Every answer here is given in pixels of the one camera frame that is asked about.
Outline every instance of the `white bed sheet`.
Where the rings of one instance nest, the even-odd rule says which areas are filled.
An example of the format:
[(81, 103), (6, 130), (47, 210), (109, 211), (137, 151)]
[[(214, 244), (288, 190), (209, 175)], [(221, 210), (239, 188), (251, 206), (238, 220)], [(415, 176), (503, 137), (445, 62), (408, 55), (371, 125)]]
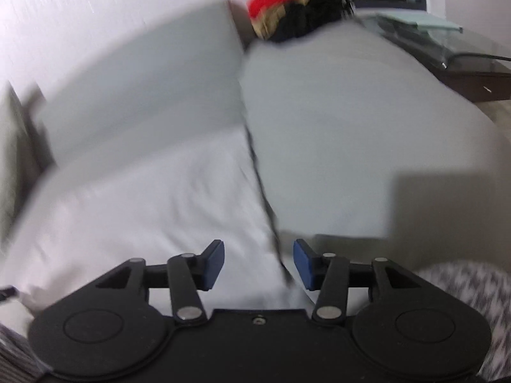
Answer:
[[(148, 265), (200, 253), (225, 243), (225, 265), (215, 287), (201, 293), (205, 308), (310, 307), (288, 284), (272, 245), (241, 125), (162, 151), (121, 173), (67, 193), (48, 209), (19, 272), (0, 276), (43, 309), (132, 257)], [(170, 314), (167, 289), (150, 304)]]

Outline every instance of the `pillow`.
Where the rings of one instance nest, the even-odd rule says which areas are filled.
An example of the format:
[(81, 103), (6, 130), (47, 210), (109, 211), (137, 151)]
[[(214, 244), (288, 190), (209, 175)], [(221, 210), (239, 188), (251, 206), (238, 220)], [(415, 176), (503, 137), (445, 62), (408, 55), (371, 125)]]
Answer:
[(408, 53), (346, 21), (255, 43), (240, 83), (285, 250), (323, 236), (344, 255), (356, 237), (353, 260), (369, 247), (411, 270), (458, 258), (511, 270), (511, 146)]
[(10, 85), (0, 98), (0, 250), (39, 175), (21, 103)]
[(0, 302), (0, 324), (26, 337), (34, 316), (23, 305), (22, 297), (11, 297)]
[[(55, 161), (64, 165), (161, 111), (182, 109), (191, 97), (222, 88), (230, 92), (233, 86), (239, 90), (242, 60), (228, 2), (209, 3), (102, 57), (49, 100), (37, 119), (46, 128)], [(235, 118), (241, 102), (237, 106), (231, 110)], [(231, 109), (216, 104), (212, 111), (226, 108)], [(199, 121), (208, 114), (203, 112)]]
[(36, 127), (34, 121), (32, 120), (32, 117), (37, 114), (45, 102), (46, 98), (39, 89), (39, 86), (32, 88), (32, 90), (29, 92), (29, 96), (22, 102), (23, 107), (21, 111), (23, 115), (23, 121), (29, 136), (29, 141), (32, 144), (33, 154), (35, 156), (35, 162), (33, 164), (36, 164), (38, 167), (36, 174), (34, 174), (34, 171), (27, 169), (27, 171), (29, 171), (29, 179), (27, 180), (29, 183), (29, 189), (33, 186), (33, 184), (35, 184), (35, 181), (37, 178), (39, 178), (43, 171), (45, 171), (51, 165), (55, 164), (53, 154), (48, 144), (47, 134), (44, 126), (40, 125)]

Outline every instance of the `clothing pile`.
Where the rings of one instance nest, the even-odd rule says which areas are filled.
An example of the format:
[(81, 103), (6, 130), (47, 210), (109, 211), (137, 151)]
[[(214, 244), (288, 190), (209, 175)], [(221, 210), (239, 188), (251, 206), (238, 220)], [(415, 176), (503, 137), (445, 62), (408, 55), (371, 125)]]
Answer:
[(247, 5), (257, 36), (275, 43), (302, 37), (353, 10), (351, 0), (249, 0)]

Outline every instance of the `black cloth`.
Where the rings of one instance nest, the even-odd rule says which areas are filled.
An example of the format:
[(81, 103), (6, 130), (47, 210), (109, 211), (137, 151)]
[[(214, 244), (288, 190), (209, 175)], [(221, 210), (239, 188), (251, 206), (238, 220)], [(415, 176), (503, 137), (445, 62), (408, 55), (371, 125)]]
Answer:
[(307, 5), (290, 1), (286, 15), (278, 22), (275, 33), (269, 38), (274, 43), (305, 36), (323, 26), (342, 19), (342, 0), (309, 0)]

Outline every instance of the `wooden side table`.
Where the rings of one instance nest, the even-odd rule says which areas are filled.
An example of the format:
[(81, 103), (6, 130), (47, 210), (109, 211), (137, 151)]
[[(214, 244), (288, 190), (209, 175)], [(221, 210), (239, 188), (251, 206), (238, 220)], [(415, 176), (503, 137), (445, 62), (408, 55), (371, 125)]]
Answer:
[(377, 15), (359, 21), (469, 101), (511, 99), (511, 51), (498, 43), (467, 30), (419, 29)]

